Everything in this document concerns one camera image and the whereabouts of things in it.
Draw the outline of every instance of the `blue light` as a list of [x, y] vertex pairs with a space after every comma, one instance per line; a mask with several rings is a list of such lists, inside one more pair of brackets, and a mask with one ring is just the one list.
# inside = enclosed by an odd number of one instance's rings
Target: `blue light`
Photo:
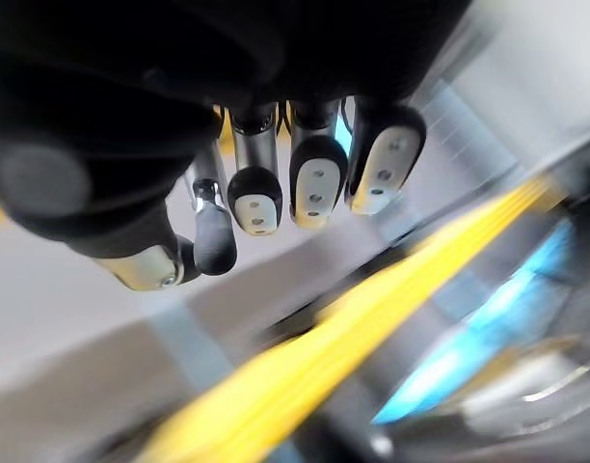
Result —
[[459, 390], [505, 346], [533, 341], [542, 328], [540, 319], [550, 319], [550, 313], [542, 313], [548, 306], [536, 304], [537, 297], [546, 294], [537, 284], [538, 272], [562, 263], [572, 230], [568, 220], [561, 221], [507, 283], [465, 320], [465, 326], [419, 364], [372, 422], [394, 422], [430, 410]]
[[337, 124], [335, 125], [335, 139], [344, 148], [346, 156], [349, 156], [351, 151], [351, 134], [346, 129], [346, 125], [341, 116], [337, 117]]

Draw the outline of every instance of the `robotic hand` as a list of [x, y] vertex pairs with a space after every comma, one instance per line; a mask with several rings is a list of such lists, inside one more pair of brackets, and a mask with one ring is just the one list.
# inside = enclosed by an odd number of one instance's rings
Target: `robotic hand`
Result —
[[[404, 105], [468, 0], [0, 0], [0, 205], [135, 290], [220, 275], [282, 216], [276, 106], [290, 101], [290, 213], [323, 227], [390, 202], [423, 147]], [[334, 140], [356, 97], [350, 155]], [[216, 141], [228, 108], [237, 173]], [[184, 176], [196, 246], [165, 198]]]

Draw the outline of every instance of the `black fingertip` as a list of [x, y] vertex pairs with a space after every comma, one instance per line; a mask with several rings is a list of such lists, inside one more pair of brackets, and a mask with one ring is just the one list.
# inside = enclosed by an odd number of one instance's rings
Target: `black fingertip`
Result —
[[227, 273], [237, 261], [237, 245], [228, 211], [207, 204], [197, 214], [195, 264], [205, 275]]
[[181, 284], [196, 279], [201, 272], [195, 265], [195, 244], [183, 236], [177, 237], [179, 255], [183, 263], [183, 278]]

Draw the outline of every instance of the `white fingertip pad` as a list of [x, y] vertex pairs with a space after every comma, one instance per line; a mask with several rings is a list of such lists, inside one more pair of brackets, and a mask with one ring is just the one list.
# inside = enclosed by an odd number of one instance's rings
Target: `white fingertip pad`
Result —
[[347, 199], [351, 210], [372, 215], [388, 205], [413, 168], [420, 146], [419, 134], [412, 128], [383, 130], [372, 144], [357, 191]]
[[244, 195], [235, 200], [237, 223], [252, 236], [265, 236], [278, 229], [276, 204], [265, 195]]
[[329, 159], [310, 159], [299, 170], [293, 220], [306, 229], [324, 227], [334, 210], [340, 170]]

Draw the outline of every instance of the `screw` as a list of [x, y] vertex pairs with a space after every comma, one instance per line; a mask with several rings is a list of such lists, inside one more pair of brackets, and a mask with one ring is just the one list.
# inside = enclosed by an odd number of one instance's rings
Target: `screw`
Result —
[[391, 143], [389, 143], [389, 149], [392, 151], [403, 150], [406, 147], [407, 147], [407, 141], [402, 138], [398, 138], [396, 140], [393, 140]]
[[162, 282], [160, 283], [160, 286], [161, 287], [172, 286], [173, 283], [175, 283], [175, 280], [176, 280], [176, 276], [171, 274], [162, 280]]
[[391, 172], [383, 169], [382, 171], [379, 171], [379, 173], [376, 175], [376, 178], [383, 181], [389, 180], [391, 178]]

